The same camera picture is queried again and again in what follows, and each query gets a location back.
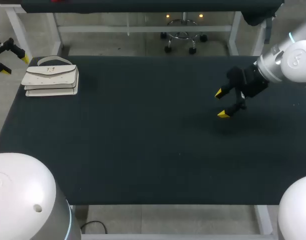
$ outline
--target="white table leg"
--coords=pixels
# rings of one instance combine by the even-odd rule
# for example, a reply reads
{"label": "white table leg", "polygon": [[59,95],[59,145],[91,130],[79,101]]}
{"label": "white table leg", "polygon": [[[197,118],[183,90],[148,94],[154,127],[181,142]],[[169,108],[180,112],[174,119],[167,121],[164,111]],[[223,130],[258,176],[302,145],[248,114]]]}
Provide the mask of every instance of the white table leg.
{"label": "white table leg", "polygon": [[17,37],[17,40],[19,42],[20,47],[25,50],[26,55],[28,56],[29,60],[32,60],[32,53],[29,49],[29,45],[27,42],[27,36],[26,36],[26,30],[22,23],[22,21],[19,19],[17,13],[15,12],[14,8],[5,8],[6,14],[8,16],[9,21],[11,22],[11,25],[13,27],[13,30],[15,32],[15,35]]}
{"label": "white table leg", "polygon": [[257,31],[256,42],[252,50],[252,56],[260,56],[263,52],[265,45],[266,26],[266,21],[263,21],[261,27]]}
{"label": "white table leg", "polygon": [[271,235],[273,226],[266,205],[255,205],[255,213],[259,225],[259,231],[262,235]]}
{"label": "white table leg", "polygon": [[54,41],[54,47],[52,49],[51,55],[58,56],[61,54],[63,43],[60,33],[58,31],[56,16],[54,13],[47,13],[46,15],[50,27],[50,32],[52,35],[52,40]]}
{"label": "white table leg", "polygon": [[228,50],[231,56],[238,56],[238,50],[236,47],[236,37],[239,28],[239,23],[241,21],[242,13],[240,11],[235,12],[234,21],[232,25],[231,34],[229,36]]}

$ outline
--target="black tablecloth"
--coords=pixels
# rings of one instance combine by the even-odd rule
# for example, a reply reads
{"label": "black tablecloth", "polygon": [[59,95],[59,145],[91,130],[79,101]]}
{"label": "black tablecloth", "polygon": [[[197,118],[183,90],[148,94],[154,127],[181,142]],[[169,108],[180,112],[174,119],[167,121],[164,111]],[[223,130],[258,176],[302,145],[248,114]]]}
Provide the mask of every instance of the black tablecloth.
{"label": "black tablecloth", "polygon": [[42,161],[70,204],[275,205],[306,176],[306,88],[272,84],[217,117],[234,100],[214,98],[226,71],[255,57],[68,59],[78,94],[20,87],[0,153]]}
{"label": "black tablecloth", "polygon": [[136,13],[136,12],[231,12],[241,11],[256,26],[273,17],[284,0],[0,0],[21,4],[27,13]]}

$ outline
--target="handbag strap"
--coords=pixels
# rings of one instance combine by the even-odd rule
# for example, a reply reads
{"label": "handbag strap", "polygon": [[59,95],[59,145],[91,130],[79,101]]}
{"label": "handbag strap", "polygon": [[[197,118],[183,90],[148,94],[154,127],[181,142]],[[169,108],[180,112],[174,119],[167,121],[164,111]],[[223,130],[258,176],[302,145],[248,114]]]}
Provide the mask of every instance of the handbag strap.
{"label": "handbag strap", "polygon": [[44,57],[44,58],[40,59],[37,62],[37,65],[40,66],[41,64],[43,64],[45,62],[48,62],[48,61],[52,61],[52,60],[59,60],[61,62],[73,65],[69,60],[66,60],[66,59],[64,59],[64,58],[62,58],[60,56],[47,56],[47,57]]}

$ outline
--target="metal table frame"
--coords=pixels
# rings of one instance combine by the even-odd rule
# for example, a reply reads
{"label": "metal table frame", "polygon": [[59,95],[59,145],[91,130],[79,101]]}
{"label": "metal table frame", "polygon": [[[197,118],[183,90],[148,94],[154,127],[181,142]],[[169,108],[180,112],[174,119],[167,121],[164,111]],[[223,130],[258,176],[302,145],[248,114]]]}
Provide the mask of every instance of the metal table frame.
{"label": "metal table frame", "polygon": [[255,205],[260,234],[253,235],[175,235],[175,234],[82,234],[82,240],[278,240],[266,205]]}
{"label": "metal table frame", "polygon": [[[31,60],[33,55],[27,42],[27,35],[25,26],[18,17],[18,14],[26,14],[26,11],[19,4],[0,4],[5,9],[7,16],[16,34],[19,45],[24,49]],[[105,25],[92,25],[92,26],[59,26],[56,21],[54,13],[46,13],[47,20],[50,27],[51,36],[54,42],[51,55],[59,55],[61,53],[63,43],[60,33],[160,33],[160,32],[230,32],[228,40],[228,49],[231,56],[238,55],[236,46],[236,36],[241,20],[241,12],[235,12],[232,25],[222,26],[129,26],[129,13],[125,13],[124,26],[105,26]],[[264,47],[266,21],[261,24],[258,29],[256,42],[254,44],[251,55],[260,56]]]}

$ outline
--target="black cable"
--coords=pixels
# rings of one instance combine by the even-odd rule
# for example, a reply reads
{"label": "black cable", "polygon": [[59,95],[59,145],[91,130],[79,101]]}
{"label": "black cable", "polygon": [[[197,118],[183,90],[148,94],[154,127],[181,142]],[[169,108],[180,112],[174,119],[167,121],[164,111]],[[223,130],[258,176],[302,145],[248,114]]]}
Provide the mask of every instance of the black cable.
{"label": "black cable", "polygon": [[89,222],[87,222],[87,223],[85,223],[85,224],[83,224],[83,225],[81,226],[81,230],[82,230],[86,225],[91,224],[91,223],[100,223],[100,224],[102,224],[103,227],[104,227],[104,230],[105,230],[105,234],[107,234],[107,228],[106,228],[105,224],[102,223],[101,221],[89,221]]}

